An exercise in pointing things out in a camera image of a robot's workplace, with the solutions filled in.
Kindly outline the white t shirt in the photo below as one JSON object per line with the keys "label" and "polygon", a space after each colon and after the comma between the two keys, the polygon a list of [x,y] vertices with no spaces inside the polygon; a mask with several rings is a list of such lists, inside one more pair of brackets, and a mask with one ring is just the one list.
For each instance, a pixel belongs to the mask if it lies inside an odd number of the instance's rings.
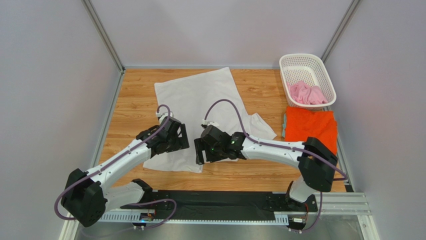
{"label": "white t shirt", "polygon": [[156,155],[143,163],[156,171],[201,173],[196,163],[194,139],[200,137],[203,119],[214,121],[219,129],[231,135],[242,130],[265,140],[277,135],[258,113],[247,113],[229,68],[155,83],[158,104],[167,105],[174,116],[186,125],[189,148]]}

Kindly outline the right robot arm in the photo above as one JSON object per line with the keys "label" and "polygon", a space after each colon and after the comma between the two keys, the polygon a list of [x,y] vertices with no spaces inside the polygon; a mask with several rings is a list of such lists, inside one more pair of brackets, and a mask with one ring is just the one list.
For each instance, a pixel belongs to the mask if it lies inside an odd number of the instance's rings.
{"label": "right robot arm", "polygon": [[287,198],[298,203],[316,192],[329,193],[337,171],[337,156],[315,137],[294,142],[266,140],[245,132],[228,134],[209,125],[194,144],[199,165],[226,159],[266,160],[298,169],[300,177],[287,190]]}

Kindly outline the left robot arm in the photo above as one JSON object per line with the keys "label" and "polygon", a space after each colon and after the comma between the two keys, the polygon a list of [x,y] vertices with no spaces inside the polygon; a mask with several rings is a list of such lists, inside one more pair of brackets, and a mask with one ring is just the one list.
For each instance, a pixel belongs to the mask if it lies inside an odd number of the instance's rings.
{"label": "left robot arm", "polygon": [[67,179],[59,200],[83,227],[94,225],[104,213],[152,200],[152,187],[141,179],[115,187],[115,183],[138,165],[165,153],[189,148],[186,125],[162,116],[159,125],[140,132],[128,146],[107,161],[86,171],[79,168]]}

